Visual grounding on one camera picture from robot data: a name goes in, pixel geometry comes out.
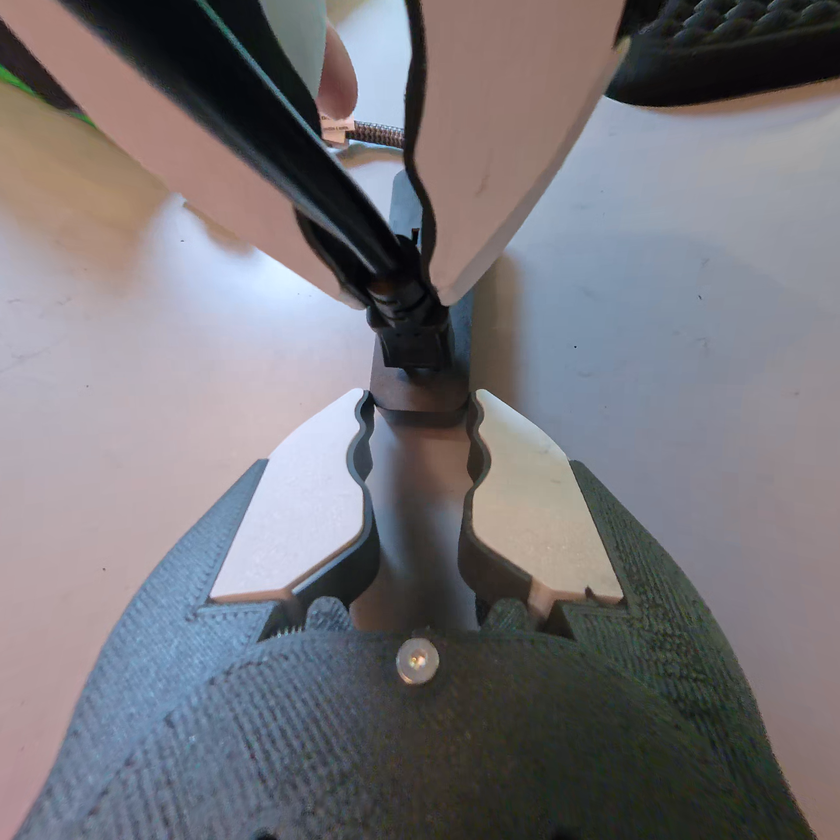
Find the black power strip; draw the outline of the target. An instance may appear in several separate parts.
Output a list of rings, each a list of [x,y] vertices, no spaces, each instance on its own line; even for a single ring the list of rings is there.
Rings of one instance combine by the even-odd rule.
[[[374,403],[391,424],[452,427],[464,415],[469,398],[471,333],[474,292],[469,291],[448,309],[440,330],[417,329],[402,321],[388,325],[369,308],[367,320],[376,333],[370,391]],[[419,344],[431,350],[434,340],[448,341],[449,367],[441,371],[390,366],[397,352]]]

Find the green plastic bin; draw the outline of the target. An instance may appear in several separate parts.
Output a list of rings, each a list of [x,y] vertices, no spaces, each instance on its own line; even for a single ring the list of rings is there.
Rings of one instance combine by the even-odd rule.
[[[31,88],[23,80],[16,77],[12,72],[10,72],[4,66],[1,66],[1,81],[4,84],[6,84],[10,87],[21,90],[22,92],[28,94],[31,98],[34,98],[35,100],[48,105],[49,107],[51,107],[52,109],[54,109],[58,112],[63,112],[66,115],[69,115],[69,116],[73,117],[74,119],[78,119],[78,120],[92,126],[92,128],[94,128],[94,129],[97,128],[96,124],[93,121],[91,121],[86,114],[79,111],[77,108],[60,108],[58,105],[48,101],[48,99],[45,96],[43,96],[40,93],[37,93],[36,90]]]

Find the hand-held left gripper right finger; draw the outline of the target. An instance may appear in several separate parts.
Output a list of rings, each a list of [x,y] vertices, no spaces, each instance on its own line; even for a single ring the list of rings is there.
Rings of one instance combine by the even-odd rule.
[[[619,606],[623,588],[561,446],[485,389],[470,396],[467,433],[458,570],[476,599],[513,599],[533,617]]]

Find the person's right hand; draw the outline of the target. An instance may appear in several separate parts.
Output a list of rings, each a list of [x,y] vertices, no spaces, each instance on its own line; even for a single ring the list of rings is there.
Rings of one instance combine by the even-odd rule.
[[[358,101],[358,81],[350,54],[338,31],[327,23],[322,73],[315,102],[331,120],[353,115]]]

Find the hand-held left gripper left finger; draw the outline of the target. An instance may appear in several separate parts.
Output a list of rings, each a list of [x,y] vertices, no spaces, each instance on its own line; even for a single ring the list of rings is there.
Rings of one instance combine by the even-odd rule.
[[[374,425],[370,392],[355,388],[271,453],[210,591],[212,602],[320,596],[348,606],[375,579],[380,539],[366,479]]]

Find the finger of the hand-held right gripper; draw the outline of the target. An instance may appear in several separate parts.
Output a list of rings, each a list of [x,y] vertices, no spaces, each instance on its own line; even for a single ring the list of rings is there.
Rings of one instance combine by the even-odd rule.
[[[306,242],[290,201],[58,2],[2,1],[2,20],[126,154],[196,210],[361,310]]]
[[[454,305],[545,193],[623,58],[622,1],[420,2],[426,80],[414,163],[423,245]]]

